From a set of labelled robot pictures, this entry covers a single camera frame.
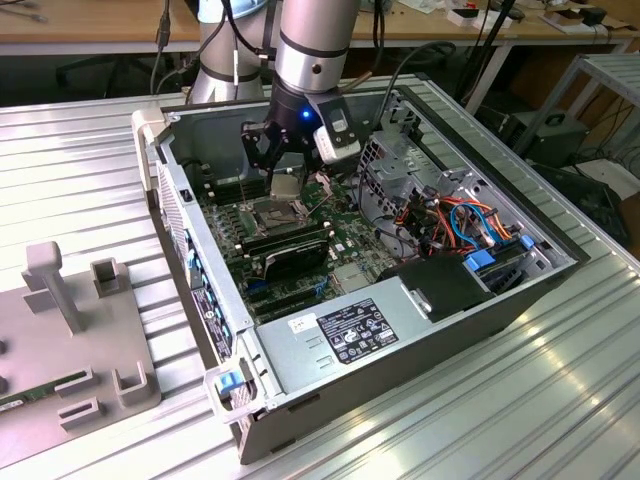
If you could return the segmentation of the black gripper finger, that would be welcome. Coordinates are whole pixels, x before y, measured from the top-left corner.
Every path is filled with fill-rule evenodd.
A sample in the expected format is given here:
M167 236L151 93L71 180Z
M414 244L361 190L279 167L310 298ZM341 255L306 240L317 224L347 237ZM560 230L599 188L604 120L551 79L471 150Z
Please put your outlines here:
M271 120L245 121L241 124L241 140L254 169L266 173L266 183L271 186L274 168L281 159L281 129Z
M314 174L320 166L319 157L315 148L308 146L291 154L294 160L293 176L297 179L297 185L303 189L308 183L309 177Z

